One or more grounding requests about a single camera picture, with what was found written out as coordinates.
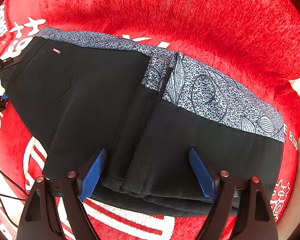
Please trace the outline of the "red blanket white characters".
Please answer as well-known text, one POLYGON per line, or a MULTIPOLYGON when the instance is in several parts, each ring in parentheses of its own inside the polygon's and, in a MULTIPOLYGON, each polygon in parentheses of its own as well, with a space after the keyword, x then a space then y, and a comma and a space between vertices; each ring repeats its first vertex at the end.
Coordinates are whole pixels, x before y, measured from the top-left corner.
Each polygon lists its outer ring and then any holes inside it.
MULTIPOLYGON (((0 59, 10 57, 10 68, 16 66, 46 27, 182 53, 241 83, 282 116, 285 140, 271 197, 257 176, 243 179, 215 171, 191 149, 191 168, 211 200, 207 215, 153 215, 91 196, 83 206, 100 239, 279 239, 277 224, 292 194, 299 152, 298 0, 0 0, 0 59)), ((0 79, 0 96, 4 93, 0 79)), ((37 178, 44 176, 46 159, 8 99, 0 112, 1 238, 17 239, 24 206, 37 178)))

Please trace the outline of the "black pants patterned waistband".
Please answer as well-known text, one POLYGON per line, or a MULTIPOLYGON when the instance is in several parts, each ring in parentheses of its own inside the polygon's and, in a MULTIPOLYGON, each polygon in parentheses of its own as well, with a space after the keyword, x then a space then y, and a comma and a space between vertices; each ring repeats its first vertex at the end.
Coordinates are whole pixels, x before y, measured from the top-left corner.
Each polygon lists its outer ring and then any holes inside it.
POLYGON ((47 153, 57 179, 105 150, 92 198, 173 217, 207 215, 189 162, 260 178, 271 197, 284 132, 271 104, 182 53, 89 31, 46 27, 4 71, 1 84, 47 153))

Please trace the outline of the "white pillow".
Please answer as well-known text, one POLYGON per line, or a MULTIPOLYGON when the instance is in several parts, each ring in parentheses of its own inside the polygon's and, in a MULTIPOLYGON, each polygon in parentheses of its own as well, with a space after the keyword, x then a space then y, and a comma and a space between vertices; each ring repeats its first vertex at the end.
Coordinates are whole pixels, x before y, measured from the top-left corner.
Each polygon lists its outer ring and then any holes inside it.
POLYGON ((279 239, 289 239, 300 224, 300 138, 298 139, 298 164, 292 194, 288 205, 277 224, 279 239))

